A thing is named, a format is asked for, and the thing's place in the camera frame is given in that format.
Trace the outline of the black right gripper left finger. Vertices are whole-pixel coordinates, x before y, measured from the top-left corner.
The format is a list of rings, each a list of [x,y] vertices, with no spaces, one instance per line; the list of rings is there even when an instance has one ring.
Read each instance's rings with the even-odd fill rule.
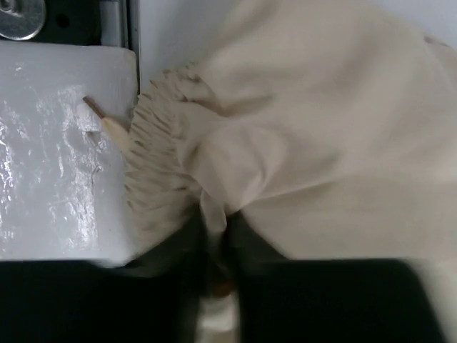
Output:
[[[194,342],[204,280],[201,212],[120,267],[95,260],[1,263],[3,342]]]

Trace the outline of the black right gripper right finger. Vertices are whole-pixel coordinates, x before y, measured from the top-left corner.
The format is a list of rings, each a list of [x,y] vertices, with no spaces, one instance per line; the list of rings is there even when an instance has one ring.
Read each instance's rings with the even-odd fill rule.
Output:
[[[445,342],[417,273],[397,259],[288,259],[228,218],[242,342]]]

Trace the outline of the beige cargo trousers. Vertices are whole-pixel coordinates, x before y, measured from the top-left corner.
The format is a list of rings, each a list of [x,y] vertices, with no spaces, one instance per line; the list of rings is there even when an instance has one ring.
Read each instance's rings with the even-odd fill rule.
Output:
[[[414,260],[456,340],[456,50],[370,1],[239,1],[194,64],[139,95],[137,247],[198,202],[292,259]]]

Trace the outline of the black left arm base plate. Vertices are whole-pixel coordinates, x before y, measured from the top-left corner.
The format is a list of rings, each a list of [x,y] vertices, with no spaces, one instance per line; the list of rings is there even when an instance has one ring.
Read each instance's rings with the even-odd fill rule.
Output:
[[[75,46],[138,46],[137,1],[3,0],[1,40]]]

